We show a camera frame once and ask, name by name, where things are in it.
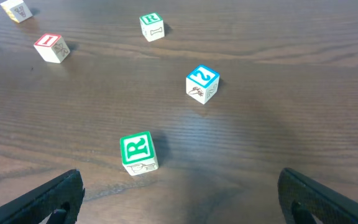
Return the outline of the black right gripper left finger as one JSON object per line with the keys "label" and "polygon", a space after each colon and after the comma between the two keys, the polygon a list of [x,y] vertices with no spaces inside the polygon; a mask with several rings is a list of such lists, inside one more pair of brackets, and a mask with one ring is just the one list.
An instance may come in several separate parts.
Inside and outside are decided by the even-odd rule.
{"label": "black right gripper left finger", "polygon": [[72,169],[0,207],[0,223],[76,223],[85,196],[81,174]]}

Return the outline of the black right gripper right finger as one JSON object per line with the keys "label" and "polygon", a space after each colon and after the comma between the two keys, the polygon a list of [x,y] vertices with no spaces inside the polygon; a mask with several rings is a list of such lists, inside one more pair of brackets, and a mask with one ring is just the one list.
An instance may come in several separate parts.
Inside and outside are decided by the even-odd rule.
{"label": "black right gripper right finger", "polygon": [[358,223],[358,203],[323,184],[284,168],[278,199],[286,223]]}

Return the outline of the red letter I block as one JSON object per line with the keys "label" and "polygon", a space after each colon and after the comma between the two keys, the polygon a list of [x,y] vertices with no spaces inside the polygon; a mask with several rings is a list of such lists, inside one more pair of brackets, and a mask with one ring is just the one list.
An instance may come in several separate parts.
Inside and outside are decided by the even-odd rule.
{"label": "red letter I block", "polygon": [[70,54],[69,47],[58,34],[44,34],[34,43],[34,48],[46,62],[51,63],[62,63]]}

